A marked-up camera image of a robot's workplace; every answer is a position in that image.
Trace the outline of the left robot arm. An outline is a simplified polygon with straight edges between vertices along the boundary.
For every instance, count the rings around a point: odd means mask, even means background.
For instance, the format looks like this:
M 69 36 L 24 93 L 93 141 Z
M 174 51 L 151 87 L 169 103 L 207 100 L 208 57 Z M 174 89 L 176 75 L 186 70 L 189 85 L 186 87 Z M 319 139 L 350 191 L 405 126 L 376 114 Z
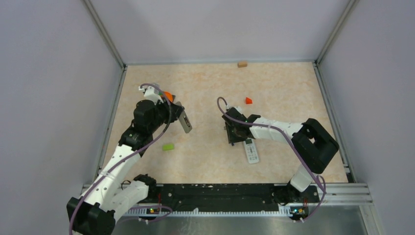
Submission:
M 145 99 L 136 104 L 134 118 L 121 135 L 112 158 L 81 196 L 68 201 L 69 234 L 110 235 L 133 204 L 155 200 L 157 189 L 150 185 L 152 178 L 149 176 L 134 180 L 121 192 L 117 189 L 146 149 L 160 138 L 153 134 L 162 125 L 165 133 L 171 123 L 183 116 L 185 108 L 180 102 Z

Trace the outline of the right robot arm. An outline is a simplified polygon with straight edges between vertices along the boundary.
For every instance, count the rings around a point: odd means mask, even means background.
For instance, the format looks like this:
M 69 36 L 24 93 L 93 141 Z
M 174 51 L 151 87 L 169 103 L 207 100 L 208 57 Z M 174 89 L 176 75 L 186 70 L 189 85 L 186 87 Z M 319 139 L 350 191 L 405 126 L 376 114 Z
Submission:
M 245 117 L 236 107 L 222 113 L 230 132 L 240 141 L 247 139 L 273 140 L 288 144 L 300 161 L 297 172 L 289 181 L 287 196 L 294 202 L 307 195 L 312 182 L 322 187 L 317 178 L 329 165 L 339 150 L 336 140 L 313 118 L 303 123 L 280 122 L 260 115 Z

